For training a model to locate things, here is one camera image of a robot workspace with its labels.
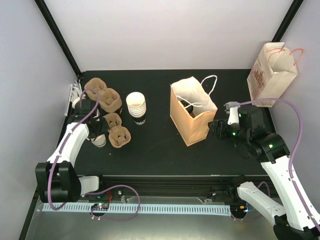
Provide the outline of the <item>brown paper bag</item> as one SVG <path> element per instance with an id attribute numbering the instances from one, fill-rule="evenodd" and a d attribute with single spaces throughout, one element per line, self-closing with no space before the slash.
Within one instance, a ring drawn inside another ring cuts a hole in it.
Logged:
<path id="1" fill-rule="evenodd" d="M 207 138 L 210 123 L 218 107 L 211 99 L 218 76 L 202 81 L 195 77 L 181 79 L 170 85 L 170 117 L 186 146 Z"/>

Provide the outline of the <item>stack of paper cups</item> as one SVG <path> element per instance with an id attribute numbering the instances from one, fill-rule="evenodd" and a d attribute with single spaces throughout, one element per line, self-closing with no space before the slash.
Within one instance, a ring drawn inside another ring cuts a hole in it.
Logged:
<path id="1" fill-rule="evenodd" d="M 140 92 L 131 92 L 126 97 L 128 112 L 137 125 L 143 125 L 146 121 L 146 99 Z"/>

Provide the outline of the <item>cup holding white stirrers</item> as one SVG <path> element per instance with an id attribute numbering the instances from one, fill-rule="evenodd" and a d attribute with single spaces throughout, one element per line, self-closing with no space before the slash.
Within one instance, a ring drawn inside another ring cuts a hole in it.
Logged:
<path id="1" fill-rule="evenodd" d="M 75 109 L 75 108 L 76 108 L 76 104 L 77 104 L 80 100 L 81 100 L 80 97 L 75 98 L 75 99 L 72 101 L 71 107 L 72 107 L 73 109 Z"/>

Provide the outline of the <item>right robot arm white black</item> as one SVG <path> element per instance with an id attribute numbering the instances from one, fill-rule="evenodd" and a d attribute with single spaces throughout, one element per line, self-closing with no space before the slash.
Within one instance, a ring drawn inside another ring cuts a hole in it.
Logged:
<path id="1" fill-rule="evenodd" d="M 320 236 L 320 214 L 313 207 L 295 173 L 284 139 L 268 132 L 262 110 L 238 102 L 225 104 L 227 120 L 208 124 L 219 140 L 231 141 L 238 154 L 257 160 L 269 176 L 281 203 L 263 193 L 244 176 L 236 177 L 227 189 L 234 202 L 245 201 L 272 225 L 279 240 L 316 240 Z"/>

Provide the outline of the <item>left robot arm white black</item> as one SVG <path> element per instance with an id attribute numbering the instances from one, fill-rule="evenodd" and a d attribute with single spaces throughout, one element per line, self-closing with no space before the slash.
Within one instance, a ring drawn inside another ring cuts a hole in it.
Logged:
<path id="1" fill-rule="evenodd" d="M 75 162 L 85 141 L 98 148 L 106 145 L 107 121 L 94 100 L 78 100 L 72 106 L 73 114 L 67 119 L 58 147 L 46 162 L 38 163 L 35 168 L 39 197 L 44 203 L 77 202 L 88 193 L 101 200 L 108 192 L 98 176 L 79 177 L 75 171 Z"/>

